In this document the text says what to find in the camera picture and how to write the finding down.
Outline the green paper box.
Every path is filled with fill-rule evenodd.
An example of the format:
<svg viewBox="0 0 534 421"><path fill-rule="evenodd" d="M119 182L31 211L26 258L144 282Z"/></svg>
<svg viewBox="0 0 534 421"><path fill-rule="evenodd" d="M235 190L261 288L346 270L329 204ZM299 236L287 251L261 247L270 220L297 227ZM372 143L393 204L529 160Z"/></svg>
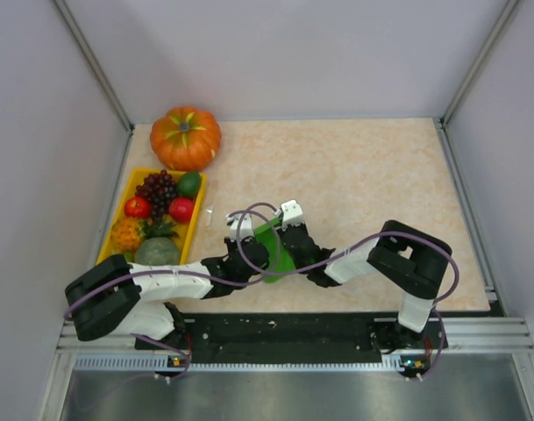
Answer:
<svg viewBox="0 0 534 421"><path fill-rule="evenodd" d="M281 273L287 273L295 270L295 264L288 252L284 249L283 244L277 239L274 230L269 223L265 223L254 229L256 239L269 252L269 270L272 275L263 275L264 283L275 283L282 278Z"/></svg>

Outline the aluminium corner post left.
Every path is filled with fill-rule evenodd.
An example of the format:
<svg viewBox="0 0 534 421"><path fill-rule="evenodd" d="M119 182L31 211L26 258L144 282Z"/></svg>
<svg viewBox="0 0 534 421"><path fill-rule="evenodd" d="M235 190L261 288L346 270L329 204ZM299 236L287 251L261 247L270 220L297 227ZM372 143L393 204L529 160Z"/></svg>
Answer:
<svg viewBox="0 0 534 421"><path fill-rule="evenodd" d="M85 62L89 72L95 78L96 84L101 90L114 115L126 132L131 134L134 130L134 123L127 116L125 107L121 104L116 91L112 88L109 78L105 74L103 67L92 50L73 12L69 8L68 2L64 0L51 0L50 4L54 7L62 24L74 41L80 56Z"/></svg>

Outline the aluminium corner post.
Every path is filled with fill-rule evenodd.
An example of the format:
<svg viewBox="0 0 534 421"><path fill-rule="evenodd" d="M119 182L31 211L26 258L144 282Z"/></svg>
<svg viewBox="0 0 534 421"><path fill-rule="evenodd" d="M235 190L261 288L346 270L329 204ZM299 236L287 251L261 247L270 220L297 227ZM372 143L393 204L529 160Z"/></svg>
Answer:
<svg viewBox="0 0 534 421"><path fill-rule="evenodd" d="M522 0L509 0L504 3L501 13L488 33L481 49L475 56L452 100L446 107L444 115L439 119L443 127L447 127L458 114L459 109L466 101L474 84L478 82L494 50L500 45L504 34L516 18L523 4L524 1Z"/></svg>
<svg viewBox="0 0 534 421"><path fill-rule="evenodd" d="M127 116L125 107L121 104L116 91L112 88L109 78L105 74L103 67L92 50L73 12L69 8L68 2L64 0L51 0L50 4L54 7L62 24L74 41L80 56L85 62L89 72L95 78L96 84L101 90L114 115L126 132L131 134L134 130L134 123Z"/></svg>

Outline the dark purple grape bunch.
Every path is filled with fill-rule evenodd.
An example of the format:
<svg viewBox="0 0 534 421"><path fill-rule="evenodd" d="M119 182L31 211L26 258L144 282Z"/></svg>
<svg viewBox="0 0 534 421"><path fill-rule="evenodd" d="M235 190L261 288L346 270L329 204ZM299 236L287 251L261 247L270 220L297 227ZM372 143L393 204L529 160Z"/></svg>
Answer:
<svg viewBox="0 0 534 421"><path fill-rule="evenodd" d="M168 214L169 205L178 197L177 184L166 170L147 175L136 187L135 196L150 204L150 219L159 220Z"/></svg>

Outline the green lime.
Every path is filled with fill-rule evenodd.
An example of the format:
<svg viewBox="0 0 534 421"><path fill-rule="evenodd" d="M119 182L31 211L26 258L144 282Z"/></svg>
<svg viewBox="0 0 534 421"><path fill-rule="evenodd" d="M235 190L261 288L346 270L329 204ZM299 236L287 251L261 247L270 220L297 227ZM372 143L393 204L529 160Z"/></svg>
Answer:
<svg viewBox="0 0 534 421"><path fill-rule="evenodd" d="M194 198L202 185L201 175L197 171L186 172L177 183L179 196Z"/></svg>

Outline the aluminium corner post right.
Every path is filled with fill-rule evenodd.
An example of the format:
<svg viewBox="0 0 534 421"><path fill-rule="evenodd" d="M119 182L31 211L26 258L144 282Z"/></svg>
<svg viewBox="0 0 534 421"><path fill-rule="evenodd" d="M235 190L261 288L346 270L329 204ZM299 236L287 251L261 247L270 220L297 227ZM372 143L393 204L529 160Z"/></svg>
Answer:
<svg viewBox="0 0 534 421"><path fill-rule="evenodd" d="M501 13L488 33L481 49L475 56L452 100L446 107L444 115L439 119L443 127L447 127L458 114L459 109L466 101L474 84L478 82L494 50L500 45L504 34L516 18L523 4L524 1L522 0L509 0L504 3Z"/></svg>

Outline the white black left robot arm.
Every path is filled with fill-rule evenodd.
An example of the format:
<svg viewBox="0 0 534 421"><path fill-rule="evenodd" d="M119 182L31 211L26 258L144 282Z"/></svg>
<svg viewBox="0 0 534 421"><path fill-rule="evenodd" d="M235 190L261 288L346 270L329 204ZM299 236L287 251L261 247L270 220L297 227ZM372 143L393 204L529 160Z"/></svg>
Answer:
<svg viewBox="0 0 534 421"><path fill-rule="evenodd" d="M258 269L269 266L269 252L256 239L224 243L226 256L188 265L152 267L113 254L65 288L64 318L74 324L80 341L133 334L165 347L179 346L185 328L173 300L228 296L244 289Z"/></svg>

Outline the red apple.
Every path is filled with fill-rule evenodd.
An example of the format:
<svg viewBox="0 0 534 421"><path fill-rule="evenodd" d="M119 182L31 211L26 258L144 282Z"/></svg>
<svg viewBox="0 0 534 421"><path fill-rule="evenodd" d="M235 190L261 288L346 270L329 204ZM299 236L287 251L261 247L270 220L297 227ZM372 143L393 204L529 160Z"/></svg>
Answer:
<svg viewBox="0 0 534 421"><path fill-rule="evenodd" d="M124 214L128 218L149 218L152 205L141 196L133 196L124 204Z"/></svg>

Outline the orange pineapple with leaves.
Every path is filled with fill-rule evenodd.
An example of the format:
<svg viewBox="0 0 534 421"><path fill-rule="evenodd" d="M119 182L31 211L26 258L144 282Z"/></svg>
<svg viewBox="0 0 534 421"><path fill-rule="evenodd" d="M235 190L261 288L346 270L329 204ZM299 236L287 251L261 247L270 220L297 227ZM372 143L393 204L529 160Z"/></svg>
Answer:
<svg viewBox="0 0 534 421"><path fill-rule="evenodd" d="M120 218L110 230L112 251L135 252L143 242L155 238L177 238L175 222L166 219L147 220L142 218Z"/></svg>

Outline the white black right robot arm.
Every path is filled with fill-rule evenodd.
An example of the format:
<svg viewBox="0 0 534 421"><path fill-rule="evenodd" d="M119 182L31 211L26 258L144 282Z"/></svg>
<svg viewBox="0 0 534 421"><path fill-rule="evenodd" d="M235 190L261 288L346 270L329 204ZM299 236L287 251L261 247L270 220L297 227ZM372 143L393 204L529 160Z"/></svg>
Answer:
<svg viewBox="0 0 534 421"><path fill-rule="evenodd" d="M450 246L396 220L386 221L380 232L345 249L318 246L304 223L284 223L278 233L295 269L320 287L337 287L378 272L403 290L395 324L371 333L373 348L383 353L423 341L436 304L459 284Z"/></svg>

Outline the orange pumpkin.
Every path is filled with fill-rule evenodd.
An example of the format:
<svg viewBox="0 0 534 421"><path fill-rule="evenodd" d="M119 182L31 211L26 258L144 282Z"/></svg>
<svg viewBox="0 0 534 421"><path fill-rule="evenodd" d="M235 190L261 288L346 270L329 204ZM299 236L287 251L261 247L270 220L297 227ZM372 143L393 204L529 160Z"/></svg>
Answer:
<svg viewBox="0 0 534 421"><path fill-rule="evenodd" d="M215 159L222 133L208 111L175 107L153 123L150 145L157 159L169 169L202 171Z"/></svg>

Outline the grey green melon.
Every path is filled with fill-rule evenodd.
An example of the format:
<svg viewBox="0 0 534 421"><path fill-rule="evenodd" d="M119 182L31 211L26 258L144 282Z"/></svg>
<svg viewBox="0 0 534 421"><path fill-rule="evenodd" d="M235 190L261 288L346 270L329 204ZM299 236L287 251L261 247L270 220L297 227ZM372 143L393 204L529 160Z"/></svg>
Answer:
<svg viewBox="0 0 534 421"><path fill-rule="evenodd" d="M168 238L153 238L144 241L134 254L134 262L146 266L177 265L181 252Z"/></svg>

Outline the small white paper scrap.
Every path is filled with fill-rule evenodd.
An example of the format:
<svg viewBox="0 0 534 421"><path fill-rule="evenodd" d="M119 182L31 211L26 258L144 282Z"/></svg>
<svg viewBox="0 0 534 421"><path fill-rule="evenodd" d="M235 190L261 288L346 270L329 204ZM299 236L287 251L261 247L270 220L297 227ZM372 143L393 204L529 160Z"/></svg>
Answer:
<svg viewBox="0 0 534 421"><path fill-rule="evenodd" d="M203 225L209 227L214 217L215 207L213 205L207 206L203 211Z"/></svg>

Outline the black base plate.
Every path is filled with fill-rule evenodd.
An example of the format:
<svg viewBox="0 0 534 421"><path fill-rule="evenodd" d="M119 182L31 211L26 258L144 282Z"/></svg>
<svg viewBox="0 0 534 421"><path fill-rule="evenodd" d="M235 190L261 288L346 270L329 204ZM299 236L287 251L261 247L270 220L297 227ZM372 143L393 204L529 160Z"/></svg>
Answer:
<svg viewBox="0 0 534 421"><path fill-rule="evenodd" d="M448 347L437 320L408 333L380 312L186 313L186 331L169 344L203 364L379 362L381 352L422 353Z"/></svg>

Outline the red tomato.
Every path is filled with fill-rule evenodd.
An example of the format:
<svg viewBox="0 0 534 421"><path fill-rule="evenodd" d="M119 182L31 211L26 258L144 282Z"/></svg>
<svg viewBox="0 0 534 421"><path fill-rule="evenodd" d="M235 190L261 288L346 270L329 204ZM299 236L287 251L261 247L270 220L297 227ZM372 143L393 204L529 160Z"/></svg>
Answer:
<svg viewBox="0 0 534 421"><path fill-rule="evenodd" d="M187 224L190 222L195 205L186 197L176 197L168 207L169 216L176 222Z"/></svg>

